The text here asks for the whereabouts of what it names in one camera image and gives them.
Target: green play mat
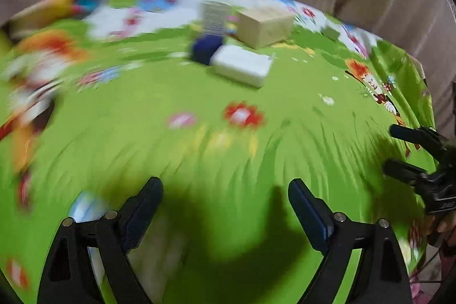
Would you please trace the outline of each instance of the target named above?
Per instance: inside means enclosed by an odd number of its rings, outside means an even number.
[[[27,190],[18,191],[24,168],[15,151],[27,146],[22,132],[32,119],[15,122],[0,141],[0,268],[26,304],[36,302],[56,229],[81,192],[119,208],[150,176],[164,184],[164,243],[176,234],[185,241],[163,303],[296,303],[322,256],[288,203],[294,178],[354,221],[389,220],[415,266],[423,246],[410,229],[422,206],[381,171],[386,158],[406,155],[435,169],[427,152],[388,134],[400,122],[434,126],[407,53],[292,0],[222,0],[233,8],[233,32],[243,7],[277,4],[296,14],[289,39],[256,51],[274,62],[265,85],[250,88],[189,60],[200,1],[104,0],[87,18],[57,21],[0,60],[1,71],[20,70],[0,84],[2,123],[18,112],[19,93],[38,100],[38,88],[24,81],[45,70],[49,56],[40,53],[66,61],[54,61],[63,67],[48,79],[58,88],[45,96],[52,117],[30,134]],[[338,40],[321,34],[328,25]],[[232,37],[226,43],[249,49]],[[27,206],[18,192],[27,192]],[[357,256],[336,303],[345,302]],[[106,279],[102,288],[112,302]]]

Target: small green block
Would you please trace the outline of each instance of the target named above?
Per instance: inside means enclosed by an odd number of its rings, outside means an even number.
[[[333,41],[339,40],[339,35],[341,34],[336,29],[333,29],[331,26],[327,26],[324,29],[322,29],[321,33],[325,37],[327,37],[327,38],[329,38],[329,39],[331,39]]]

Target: dark blue block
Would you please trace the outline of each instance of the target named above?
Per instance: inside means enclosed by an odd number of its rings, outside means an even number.
[[[200,64],[209,65],[213,54],[223,45],[223,37],[219,35],[203,35],[192,48],[192,60]]]

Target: white block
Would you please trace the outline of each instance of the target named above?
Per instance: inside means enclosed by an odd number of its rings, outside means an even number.
[[[256,7],[239,12],[238,39],[252,48],[261,48],[287,39],[295,15],[281,7]]]
[[[219,75],[259,88],[269,74],[272,58],[236,45],[223,45],[212,56],[210,64]]]

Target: wooden block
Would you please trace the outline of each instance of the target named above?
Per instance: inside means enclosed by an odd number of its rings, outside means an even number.
[[[295,15],[280,7],[256,7],[239,12],[238,39],[254,49],[287,39]]]

